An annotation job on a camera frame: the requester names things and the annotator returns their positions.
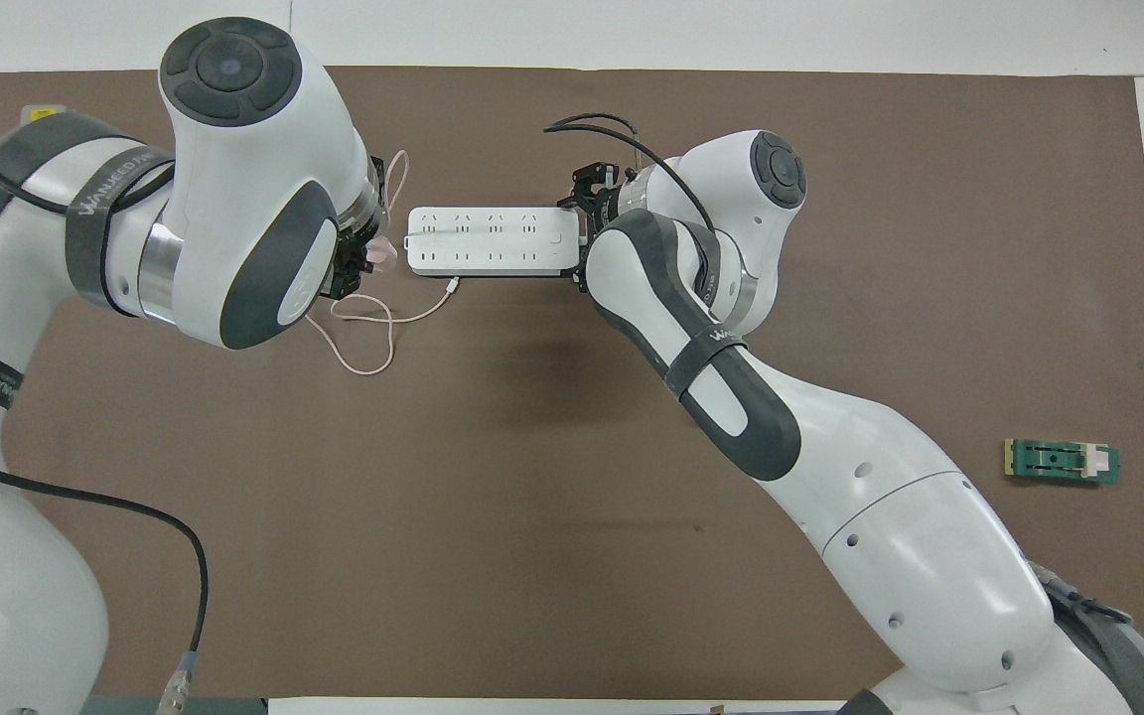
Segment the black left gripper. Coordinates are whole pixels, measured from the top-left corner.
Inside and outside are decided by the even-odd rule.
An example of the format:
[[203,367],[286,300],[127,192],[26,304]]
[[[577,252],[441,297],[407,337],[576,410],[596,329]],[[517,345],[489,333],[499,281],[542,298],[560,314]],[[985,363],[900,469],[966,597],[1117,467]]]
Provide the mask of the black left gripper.
[[333,259],[329,272],[321,283],[319,297],[341,300],[353,294],[362,285],[362,276],[372,273],[375,264],[368,256],[380,253],[380,235],[375,235],[375,223],[364,227],[340,229],[336,223],[323,223],[327,235],[333,235]]

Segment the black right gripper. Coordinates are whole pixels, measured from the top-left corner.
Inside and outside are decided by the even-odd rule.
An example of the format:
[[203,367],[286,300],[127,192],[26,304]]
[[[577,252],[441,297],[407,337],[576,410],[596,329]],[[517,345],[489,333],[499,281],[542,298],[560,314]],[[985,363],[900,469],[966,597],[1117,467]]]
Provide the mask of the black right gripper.
[[[622,176],[622,168],[612,162],[591,162],[577,169],[567,198],[559,200],[561,209],[590,215],[591,235],[599,235],[617,216],[645,208],[645,178],[634,178],[621,185]],[[578,262],[571,277],[577,289],[589,293],[586,261]]]

